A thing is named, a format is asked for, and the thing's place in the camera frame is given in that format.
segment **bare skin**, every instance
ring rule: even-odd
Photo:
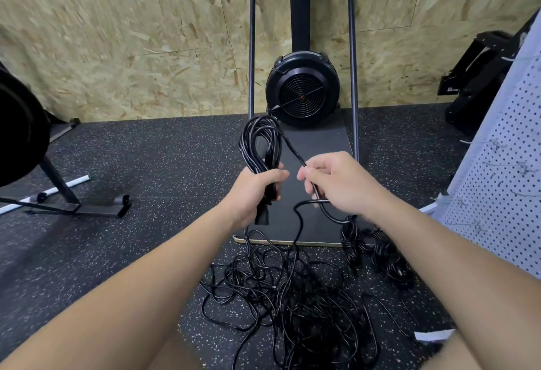
[[[541,282],[446,229],[383,188],[350,155],[318,155],[297,178],[331,203],[362,215],[393,239],[458,326],[432,369],[534,369],[541,362]],[[0,370],[175,368],[180,312],[220,247],[253,222],[265,186],[288,172],[244,169],[215,208],[60,313]]]

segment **oriented strand board wall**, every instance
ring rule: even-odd
[[[0,59],[51,112],[84,121],[247,110],[249,0],[0,0]],[[362,106],[436,102],[480,31],[515,31],[541,0],[357,0]],[[289,0],[257,1],[256,107],[291,51]],[[346,0],[312,1],[313,49],[349,99]]]

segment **white pegboard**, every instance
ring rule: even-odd
[[[541,278],[541,17],[433,217]]]

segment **leg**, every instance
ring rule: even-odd
[[[201,370],[203,366],[193,350],[175,329],[148,370]]]
[[[481,370],[477,360],[458,331],[447,340],[443,349],[421,366],[420,370]]]

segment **person's left arm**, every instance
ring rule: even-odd
[[[220,204],[52,319],[0,370],[146,369],[222,244],[253,222],[265,186],[288,175],[245,168]]]

